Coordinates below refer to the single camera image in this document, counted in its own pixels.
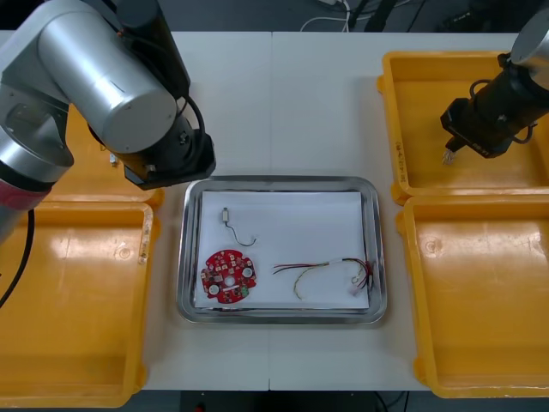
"white paper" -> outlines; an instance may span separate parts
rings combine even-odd
[[[229,225],[239,245],[221,218],[229,209]],[[276,264],[316,264],[341,258],[365,259],[362,205],[358,192],[343,193],[257,193],[204,192],[196,274],[196,307],[227,307],[209,299],[203,290],[200,271],[206,260],[224,249],[241,251],[256,269],[256,286],[245,299],[231,304],[238,308],[347,308],[365,309],[365,289],[349,293],[351,280],[359,273],[356,263],[337,263],[306,273],[298,283],[303,300],[293,292],[302,270],[277,275]]]

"cable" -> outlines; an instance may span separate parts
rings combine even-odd
[[[402,391],[398,397],[396,397],[396,399],[391,402],[391,403],[388,403],[387,404],[387,409],[391,409],[393,406],[395,406],[397,403],[399,403],[402,399],[402,397],[404,396],[404,394],[406,393],[406,391]]]
[[[202,117],[202,113],[200,113],[200,109],[190,96],[185,96],[185,104],[189,104],[190,108],[195,113],[196,121],[198,122],[198,130],[201,132],[201,137],[204,138],[206,135],[206,128],[204,127],[204,118]]]
[[[350,291],[351,294],[356,295],[361,289],[364,289],[366,285],[368,285],[367,290],[368,291],[371,290],[371,287],[373,286],[373,282],[372,282],[373,271],[371,269],[370,262],[368,261],[363,262],[362,260],[353,258],[353,257],[345,257],[343,259],[331,260],[329,262],[323,262],[321,264],[277,264],[274,267],[276,271],[273,273],[273,275],[276,275],[277,273],[280,273],[283,270],[304,269],[299,274],[299,276],[297,277],[297,279],[293,284],[293,293],[299,298],[299,300],[303,300],[303,297],[299,294],[299,291],[298,291],[298,283],[299,281],[301,281],[301,278],[310,270],[322,268],[324,266],[330,266],[331,264],[337,264],[341,262],[355,262],[356,264],[360,265],[359,273],[351,280],[351,283],[353,284],[353,290]],[[363,279],[360,279],[360,275],[362,271],[365,272],[365,276]]]
[[[360,17],[359,19],[357,20],[368,20],[370,18],[370,16],[366,16],[366,17]],[[314,17],[308,21],[305,22],[305,24],[303,26],[301,26],[301,28],[299,29],[300,32],[303,32],[303,29],[306,28],[307,26],[309,26],[309,23],[312,23],[314,21],[317,21],[317,20],[333,20],[333,21],[344,21],[347,25],[347,19],[341,19],[339,17]]]
[[[349,3],[347,0],[341,0],[341,3],[345,6],[345,10],[347,11],[345,14],[345,25],[343,26],[343,30],[341,32],[349,33],[349,17],[351,17],[351,6],[349,6]]]
[[[31,209],[28,211],[27,240],[25,241],[25,249],[23,250],[21,263],[19,264],[19,269],[15,273],[14,279],[11,281],[11,283],[8,286],[8,289],[0,299],[0,309],[2,308],[4,303],[6,303],[6,300],[8,300],[9,296],[14,291],[15,287],[17,286],[17,283],[19,282],[19,280],[21,279],[21,276],[23,275],[23,272],[25,271],[25,268],[27,267],[28,257],[30,256],[31,249],[33,247],[33,239],[34,239],[34,209]]]
[[[408,399],[410,398],[410,391],[406,392],[406,402],[404,403],[404,410],[402,412],[406,412],[406,409],[408,409]]]
[[[374,395],[376,395],[377,400],[383,405],[383,411],[389,412],[389,409],[387,408],[387,405],[385,404],[385,401],[383,400],[381,395],[379,395],[379,393],[377,393],[376,391],[374,391]]]
[[[532,140],[532,136],[534,135],[534,127],[537,126],[537,125],[538,124],[535,123],[535,124],[531,124],[528,127],[528,132],[526,133],[526,137],[524,137],[524,139],[521,140],[516,136],[512,136],[511,139],[513,140],[513,142],[518,143],[518,144],[526,144],[526,143],[530,142]]]
[[[185,109],[187,108],[188,105],[189,105],[189,102],[187,100],[185,100],[185,104],[183,105],[183,107],[181,107],[181,110],[178,113],[178,117],[183,114],[183,112],[185,111]]]
[[[410,26],[408,26],[408,30],[406,31],[406,33],[410,33],[410,30],[412,30],[413,24],[415,23],[416,20],[418,20],[419,12],[421,11],[421,9],[423,9],[423,6],[425,6],[426,1],[427,0],[421,1],[421,4],[419,5],[418,10],[415,12],[415,16],[413,17],[412,22],[410,23]]]
[[[401,0],[396,6],[395,8],[397,7],[401,7],[405,4],[408,4],[410,3],[412,0]],[[344,21],[345,22],[345,26],[343,27],[343,30],[342,31],[346,31],[347,29],[351,28],[353,29],[353,25],[351,24],[351,21],[352,21],[352,14],[353,12],[355,11],[356,9],[351,9],[349,10],[349,17],[348,18],[340,18],[340,17],[324,17],[324,16],[321,16],[321,17],[313,17],[312,19],[309,19],[308,21],[306,21],[303,26],[301,26],[301,28],[299,29],[300,32],[303,32],[303,30],[309,26],[309,24],[311,24],[312,22],[314,21],[320,21],[320,20],[328,20],[328,21]],[[363,21],[363,20],[368,20],[370,19],[372,16],[373,16],[373,11],[368,11],[368,12],[362,12],[362,13],[359,13],[359,15],[364,15],[364,17],[360,17],[360,18],[357,18],[356,20],[357,21]]]
[[[238,240],[237,233],[234,230],[234,227],[229,226],[227,222],[225,222],[225,226],[232,230],[232,234],[234,234],[234,239],[237,241],[239,245],[248,247],[248,246],[253,246],[256,243],[257,238],[254,238],[254,240],[248,245],[246,245],[245,243],[242,243],[240,240]]]
[[[381,33],[385,29],[387,19],[389,19],[390,14],[395,9],[396,1],[397,0],[383,0],[377,7],[376,13],[374,13],[371,19],[366,23],[364,31]]]

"floor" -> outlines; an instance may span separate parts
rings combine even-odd
[[[98,5],[100,0],[85,0]],[[171,30],[174,31],[298,31],[313,17],[327,16],[341,18],[345,14],[333,11],[317,0],[159,0]],[[351,8],[359,0],[348,0]],[[410,2],[393,11],[387,21],[386,31],[405,32],[418,10],[420,0]],[[462,12],[468,0],[427,0],[410,31],[433,32],[440,22],[456,13]],[[365,21],[357,26],[362,31]],[[341,21],[315,21],[306,31],[341,31]],[[382,392],[389,411],[402,411],[404,397],[400,392]],[[123,412],[191,412],[195,406],[203,403],[208,412],[215,411],[252,411],[259,399],[265,401],[273,396],[284,397],[289,405],[286,412],[292,410],[344,410],[374,411],[381,410],[372,392],[339,392],[304,394],[307,407],[297,406],[295,394],[287,393],[249,393],[249,392],[179,392],[179,391],[141,391],[134,395],[120,410]],[[84,411],[84,409],[66,409]],[[409,398],[408,412],[496,412],[496,411],[546,412],[549,399],[481,399],[446,400],[435,397],[430,392],[412,392]]]
[[[404,410],[400,392],[381,392],[389,412]],[[120,412],[383,412],[372,392],[141,391]],[[99,412],[101,409],[41,409],[40,412]],[[549,399],[460,399],[411,392],[407,412],[547,412]]]

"wire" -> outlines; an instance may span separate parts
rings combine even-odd
[[[511,139],[513,140],[513,142],[518,143],[518,144],[526,144],[526,143],[530,142],[532,140],[532,136],[534,135],[534,127],[537,126],[537,125],[538,124],[535,123],[535,124],[531,124],[528,127],[528,132],[526,133],[526,137],[524,137],[524,139],[519,139],[516,136],[512,136]]]
[[[406,393],[406,391],[402,391],[398,397],[396,397],[396,399],[391,402],[391,403],[388,403],[387,404],[387,409],[391,409],[393,406],[395,406],[397,403],[399,403],[402,399],[402,397],[404,396],[404,394]]]
[[[341,30],[341,32],[343,33],[347,31],[347,33],[349,33],[349,17],[351,17],[351,6],[349,6],[347,0],[341,0],[341,3],[343,3],[343,5],[345,6],[345,10],[347,11],[345,16],[345,25],[343,26],[343,30]]]
[[[189,102],[187,100],[185,100],[185,104],[183,105],[183,107],[181,107],[181,110],[178,113],[178,117],[183,114],[183,112],[185,111],[185,109],[187,108],[188,105],[189,105]]]
[[[402,0],[400,1],[396,6],[395,8],[397,7],[401,7],[405,4],[408,4],[410,3],[412,0]],[[345,22],[345,26],[343,27],[343,32],[344,31],[348,31],[349,29],[349,19],[351,18],[351,14],[352,12],[354,12],[356,9],[350,9],[349,11],[345,10],[345,13],[348,13],[348,17],[346,18],[340,18],[340,17],[324,17],[324,16],[321,16],[321,17],[313,17],[312,19],[309,19],[308,21],[306,21],[303,26],[301,26],[301,28],[299,29],[300,32],[303,32],[304,29],[309,26],[309,24],[311,24],[312,22],[314,21],[320,21],[320,20],[328,20],[328,21],[344,21]],[[361,15],[364,15],[364,17],[360,17],[357,19],[357,21],[363,21],[363,20],[368,20],[370,19],[373,15],[374,15],[374,12],[373,10],[371,11],[368,11],[368,12],[363,12],[363,13],[360,13]]]
[[[410,391],[406,392],[406,402],[404,403],[404,409],[402,412],[406,412],[406,409],[408,409],[408,399],[410,398]]]
[[[202,113],[200,113],[200,109],[198,109],[195,101],[190,96],[185,96],[185,105],[186,104],[189,104],[190,108],[195,113],[196,121],[198,122],[198,130],[201,133],[201,137],[204,138],[206,136],[206,128],[204,126],[204,118],[202,117]]]
[[[238,236],[236,231],[234,230],[234,227],[229,226],[228,222],[225,222],[225,226],[232,230],[232,234],[234,234],[234,239],[237,241],[239,245],[248,247],[248,246],[253,246],[256,243],[257,238],[254,238],[253,241],[248,245],[246,245],[245,243],[242,243],[240,240],[238,240]]]
[[[366,17],[360,17],[359,19],[357,20],[368,20],[370,18],[370,16],[366,16]],[[333,21],[344,21],[347,25],[347,19],[341,19],[339,17],[314,17],[308,21],[305,22],[305,24],[303,26],[301,26],[301,28],[299,29],[300,32],[303,32],[303,29],[306,28],[307,26],[309,26],[309,23],[312,23],[314,21],[317,21],[317,20],[333,20]]]
[[[366,23],[365,32],[381,33],[385,29],[390,14],[395,9],[397,0],[383,0],[376,9],[376,13]]]
[[[299,300],[303,300],[303,297],[299,294],[299,291],[298,291],[298,283],[299,281],[301,281],[303,276],[310,270],[322,268],[324,266],[330,266],[331,264],[337,264],[341,262],[355,262],[356,264],[360,265],[359,273],[351,280],[351,283],[356,287],[355,290],[359,291],[360,289],[364,289],[366,285],[368,285],[368,291],[371,290],[371,287],[373,286],[373,282],[372,282],[373,272],[371,270],[370,262],[368,261],[363,262],[362,260],[356,259],[353,257],[345,257],[343,259],[336,259],[329,262],[323,262],[321,264],[277,264],[274,267],[276,271],[273,273],[273,275],[276,275],[277,273],[280,273],[283,270],[304,269],[299,274],[299,276],[297,277],[297,279],[293,284],[293,293],[299,298]],[[362,271],[365,272],[365,276],[363,279],[360,279],[360,275],[362,274]]]
[[[8,298],[14,291],[15,287],[17,286],[17,283],[19,282],[19,280],[21,279],[21,276],[23,275],[23,272],[25,271],[25,268],[27,267],[28,257],[30,256],[31,249],[33,247],[33,239],[34,239],[34,209],[31,209],[28,211],[27,240],[25,241],[25,249],[23,250],[21,263],[19,264],[19,269],[15,273],[14,279],[11,281],[11,283],[8,286],[8,289],[0,299],[0,309],[6,303],[6,300],[8,300]]]
[[[371,7],[366,7],[364,10],[362,10],[359,14],[360,15],[373,15],[374,12],[376,11],[377,9],[377,6],[379,6],[381,2],[378,1],[378,2],[373,2],[373,3],[368,3],[369,6]],[[416,2],[416,3],[412,3],[412,0],[401,0],[400,2],[398,2],[395,6],[395,8],[397,7],[401,7],[405,4],[410,4],[410,5],[414,5],[414,4],[419,4],[419,2]],[[351,14],[352,13],[355,13],[357,10],[359,9],[359,7],[355,7],[354,9],[351,9]],[[333,11],[333,12],[337,12],[337,13],[346,13],[347,11],[344,10],[344,9],[331,9],[330,11]]]
[[[410,23],[410,26],[408,26],[408,30],[406,31],[406,33],[410,33],[410,30],[412,30],[413,24],[415,23],[416,20],[418,20],[419,12],[421,12],[421,9],[423,9],[423,6],[425,6],[426,1],[427,0],[421,1],[421,4],[419,5],[418,10],[415,12],[415,16],[413,17],[412,22]]]
[[[387,405],[385,404],[385,401],[383,400],[381,395],[379,395],[379,393],[377,393],[376,391],[374,391],[374,395],[376,395],[377,400],[382,404],[383,411],[384,412],[389,412],[389,409],[387,408]]]
[[[480,80],[477,80],[476,82],[474,82],[470,87],[469,87],[469,95],[471,96],[471,99],[474,99],[474,96],[476,96],[477,94],[474,92],[475,88],[480,85],[480,84],[483,84],[483,83],[489,83],[490,80],[488,79],[480,79]]]

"electronic component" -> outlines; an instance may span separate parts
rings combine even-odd
[[[200,278],[208,297],[224,304],[242,300],[256,286],[256,272],[251,260],[230,249],[210,256]]]
[[[303,269],[301,274],[297,277],[295,282],[293,283],[293,293],[299,298],[299,300],[303,300],[303,296],[299,294],[298,291],[298,283],[301,280],[301,278],[309,271],[313,269],[322,268],[325,266],[330,266],[331,264],[339,264],[342,262],[355,262],[356,264],[360,265],[359,273],[351,280],[352,286],[349,289],[349,293],[353,296],[356,296],[367,286],[367,291],[370,291],[373,286],[373,271],[371,269],[370,262],[362,261],[360,259],[356,259],[353,257],[345,257],[343,259],[336,259],[336,260],[330,260],[329,262],[323,262],[321,264],[277,264],[274,269],[274,275],[277,273],[280,273],[284,270],[289,269]]]
[[[226,228],[232,230],[234,239],[237,241],[239,245],[248,247],[248,246],[253,246],[256,243],[256,240],[257,240],[256,238],[253,238],[253,240],[249,244],[242,243],[240,240],[238,240],[238,236],[236,231],[234,230],[234,227],[229,226],[229,209],[223,208],[223,210],[221,211],[221,220],[223,220],[223,223],[225,223]]]

